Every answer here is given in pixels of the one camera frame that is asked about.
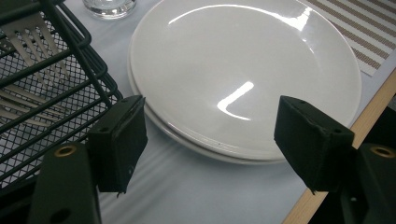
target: wooden table edge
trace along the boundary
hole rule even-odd
[[[352,145],[354,148],[358,148],[361,145],[395,93],[396,69],[393,70],[387,80],[382,84],[381,88],[350,128],[355,133],[355,139]],[[310,189],[306,189],[290,210],[283,223],[308,223],[326,198],[326,195],[327,192],[317,192],[313,195]]]

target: metal utensil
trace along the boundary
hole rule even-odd
[[[11,103],[9,101],[5,101],[3,99],[0,99],[0,105],[2,107],[8,107],[8,108],[11,108],[11,109],[14,109],[14,110],[18,110],[18,111],[20,111],[22,113],[28,113],[29,112],[29,109],[23,108],[23,107],[21,107],[19,105],[13,104],[13,103]],[[49,116],[43,115],[41,113],[38,113],[37,116],[42,118],[42,119],[47,119],[47,120],[51,120],[51,121],[58,121],[59,120],[59,119],[56,119],[56,118],[53,118],[53,117],[49,117]]]
[[[26,91],[26,90],[24,90],[24,89],[22,89],[22,88],[20,88],[18,86],[15,86],[13,84],[6,86],[5,89],[7,89],[9,91],[13,91],[13,92],[15,92],[15,93],[17,93],[19,95],[22,95],[22,96],[24,96],[24,97],[26,97],[28,99],[37,101],[37,102],[39,102],[41,104],[44,104],[44,103],[47,102],[45,99],[43,99],[43,98],[41,98],[39,96],[36,96],[36,95],[30,93],[29,91]],[[62,106],[59,106],[59,105],[53,105],[53,107],[58,108],[58,109],[60,109],[62,111],[67,111],[66,108],[64,108]]]
[[[44,41],[47,42],[47,48],[44,46],[40,34],[37,32],[37,28],[43,35]],[[33,53],[35,59],[39,62],[43,61],[45,58],[43,59],[40,57],[37,49],[40,49],[40,51],[44,54],[46,58],[50,57],[48,50],[51,50],[54,54],[59,53],[59,50],[56,47],[56,44],[52,38],[52,35],[50,34],[49,29],[39,13],[32,14],[17,21],[10,22],[6,25],[3,25],[1,29],[6,34],[9,41],[12,43],[17,52],[25,60],[28,66],[34,65],[35,62],[31,58],[29,53],[25,50],[22,41],[26,43],[29,51]],[[61,70],[63,71],[65,77],[69,79],[69,75],[67,73],[64,62],[59,61],[59,65],[61,66]],[[56,71],[54,64],[51,65],[51,70],[54,72],[55,76],[62,81],[61,75]],[[54,79],[53,76],[50,75],[50,71],[48,70],[48,68],[44,69],[44,73],[46,74],[46,76],[48,76],[49,82],[52,82],[53,84]],[[40,76],[38,73],[35,73],[35,76],[43,85],[43,87],[47,89],[48,85],[44,82],[43,77]]]
[[[0,106],[0,117],[6,118],[6,119],[17,119],[19,116],[5,110],[2,106]],[[34,124],[37,126],[49,127],[48,123],[36,121],[33,119],[27,119],[25,122],[29,123],[29,124]]]
[[[9,93],[7,93],[5,91],[0,91],[0,97],[2,97],[4,99],[7,99],[9,101],[13,101],[13,102],[19,103],[21,105],[30,106],[32,108],[38,107],[38,105],[35,105],[35,104],[33,104],[33,103],[29,102],[29,101],[26,101],[26,100],[23,100],[23,99],[21,99],[19,97],[11,95],[11,94],[9,94]],[[44,111],[46,111],[48,113],[51,113],[53,115],[57,115],[57,116],[62,116],[63,115],[62,113],[60,113],[58,111],[51,110],[51,109],[46,109]]]

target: drinking glass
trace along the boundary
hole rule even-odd
[[[95,17],[116,20],[129,15],[135,0],[82,0],[85,8]]]

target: metal grid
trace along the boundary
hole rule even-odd
[[[64,9],[67,8],[62,5],[62,13],[68,17],[67,19],[64,18],[64,21],[67,22],[70,28],[76,27],[73,21],[77,21],[77,19],[67,10],[64,11]],[[56,32],[51,23],[49,21],[46,21],[46,23],[60,52],[68,50],[69,47],[66,45],[66,42]],[[79,41],[78,43],[82,43],[87,38],[87,36],[81,35],[81,33],[89,35],[84,30],[72,29],[72,31],[73,37]],[[0,40],[7,41],[7,37],[1,29]],[[36,50],[40,54],[43,54],[39,47],[37,45],[35,46],[37,47]],[[108,97],[111,104],[115,104],[122,96],[117,91],[117,85],[114,80],[106,72],[106,65],[90,46],[83,49],[82,52],[94,76],[98,79],[100,86],[106,93],[106,97]],[[30,55],[35,63],[39,63],[31,52]],[[51,66],[37,71],[49,85],[47,89],[41,85],[34,74],[29,74],[13,82],[14,85],[48,101],[59,98],[56,105],[64,107],[67,110],[61,111],[52,105],[40,111],[40,113],[46,114],[49,117],[57,117],[58,121],[48,121],[34,114],[29,118],[46,122],[49,124],[49,127],[36,126],[21,121],[10,128],[5,128],[5,125],[9,124],[12,120],[0,118],[2,120],[2,124],[0,124],[2,134],[0,139],[0,189],[11,183],[17,183],[31,175],[36,175],[39,172],[42,156],[51,147],[70,141],[84,142],[86,132],[108,110],[104,99],[100,97],[98,90],[92,85],[92,79],[87,77],[76,57],[71,54],[63,58],[63,61],[70,76],[69,79],[65,78],[60,65],[56,62],[52,63]],[[26,68],[28,66],[15,49],[0,49],[0,81],[23,72]],[[49,77],[45,75],[45,69],[48,69],[52,77],[55,77],[53,84],[50,82]],[[61,73],[61,78],[56,78],[54,70]],[[16,92],[7,92],[27,101],[30,100],[18,95]],[[55,116],[47,113],[46,109],[58,111],[62,115]],[[21,112],[11,108],[6,108],[6,110],[22,115]]]

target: brass screw hole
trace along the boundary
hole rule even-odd
[[[372,147],[371,148],[372,152],[374,152],[376,155],[385,157],[385,158],[395,158],[395,153],[385,147]]]
[[[55,156],[56,157],[66,157],[69,156],[71,154],[73,154],[75,151],[77,150],[77,148],[75,146],[65,146],[65,147],[61,147],[58,148],[58,150],[55,151]]]

